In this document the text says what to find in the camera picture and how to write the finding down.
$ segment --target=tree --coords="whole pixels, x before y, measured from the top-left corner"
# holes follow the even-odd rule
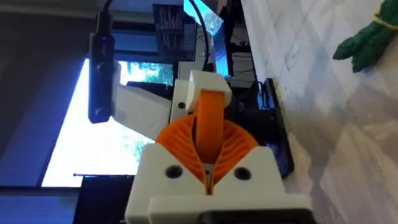
[[[143,82],[173,85],[173,65],[147,62],[129,62],[127,63],[127,70],[131,75],[133,75],[133,65],[138,66],[139,69],[145,71],[146,77]]]

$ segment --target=screw hole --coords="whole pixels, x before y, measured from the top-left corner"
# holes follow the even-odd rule
[[[178,165],[171,165],[166,169],[166,176],[170,179],[176,179],[181,177],[182,168]]]
[[[251,178],[251,172],[245,167],[238,167],[234,170],[234,175],[239,180],[249,180]]]
[[[178,108],[184,109],[185,108],[185,103],[184,102],[179,102],[178,103]]]

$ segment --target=black stand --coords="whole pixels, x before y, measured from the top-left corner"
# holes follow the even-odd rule
[[[226,119],[242,126],[261,146],[272,149],[280,175],[286,178],[294,170],[283,117],[272,79],[267,78],[259,88],[258,82],[237,96],[226,110]]]

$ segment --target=wall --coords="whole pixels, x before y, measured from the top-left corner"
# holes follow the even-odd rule
[[[44,174],[93,21],[0,14],[0,186],[36,186]],[[77,196],[0,187],[0,223],[71,223]]]
[[[100,10],[105,0],[81,1],[81,0],[1,0],[0,3],[33,7],[57,7],[62,9],[74,9],[79,11]],[[153,4],[182,4],[182,0],[115,0],[111,9],[115,11],[149,12],[152,13]]]

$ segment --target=white plastic mount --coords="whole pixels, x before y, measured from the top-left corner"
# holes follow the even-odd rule
[[[224,93],[225,107],[227,107],[231,101],[232,91],[224,77],[216,73],[191,70],[186,102],[188,112],[192,112],[195,109],[202,90]]]
[[[182,175],[171,179],[165,171],[180,166]],[[238,167],[251,173],[249,180],[234,175]],[[127,203],[128,224],[196,224],[206,211],[312,210],[306,196],[286,194],[274,155],[256,147],[205,195],[205,186],[160,144],[145,146]]]

